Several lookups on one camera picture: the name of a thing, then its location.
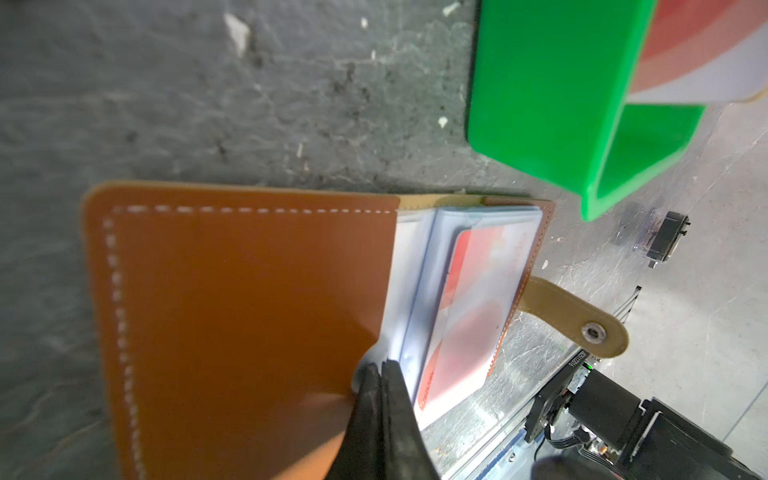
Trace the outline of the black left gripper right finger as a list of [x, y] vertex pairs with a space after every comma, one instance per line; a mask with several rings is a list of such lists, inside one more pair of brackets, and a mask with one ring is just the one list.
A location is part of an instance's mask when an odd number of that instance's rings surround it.
[[439, 479], [423, 442], [399, 363], [386, 360], [381, 380], [384, 478]]

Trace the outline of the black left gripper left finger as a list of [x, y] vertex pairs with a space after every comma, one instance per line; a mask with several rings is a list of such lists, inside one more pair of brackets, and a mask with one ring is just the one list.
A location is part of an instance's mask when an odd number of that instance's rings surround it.
[[339, 451], [326, 479], [381, 477], [381, 375], [374, 364], [362, 383]]

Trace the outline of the brown leather card holder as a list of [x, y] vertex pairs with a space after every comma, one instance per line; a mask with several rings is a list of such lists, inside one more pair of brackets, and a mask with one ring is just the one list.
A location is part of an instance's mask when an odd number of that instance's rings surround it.
[[550, 201], [105, 183], [82, 203], [94, 315], [127, 479], [326, 479], [362, 383], [399, 363], [416, 399], [459, 234], [537, 228], [519, 312], [600, 358], [613, 315], [533, 275]]

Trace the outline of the pink red credit card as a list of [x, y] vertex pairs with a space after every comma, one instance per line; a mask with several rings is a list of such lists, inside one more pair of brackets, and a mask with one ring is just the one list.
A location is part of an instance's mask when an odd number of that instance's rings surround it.
[[484, 383], [536, 230], [515, 223], [459, 234], [416, 399], [423, 418], [442, 415]]

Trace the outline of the green plastic card bin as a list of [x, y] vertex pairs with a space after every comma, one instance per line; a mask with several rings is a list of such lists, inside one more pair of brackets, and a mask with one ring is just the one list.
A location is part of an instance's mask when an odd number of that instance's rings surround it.
[[682, 158], [702, 105], [632, 104], [652, 1], [484, 1], [467, 135], [599, 218]]

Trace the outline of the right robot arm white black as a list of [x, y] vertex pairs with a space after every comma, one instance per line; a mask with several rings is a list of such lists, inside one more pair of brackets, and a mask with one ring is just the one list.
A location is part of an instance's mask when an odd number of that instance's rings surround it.
[[541, 438], [616, 479], [758, 479], [733, 450], [656, 398], [642, 400], [581, 349], [539, 390], [525, 441]]

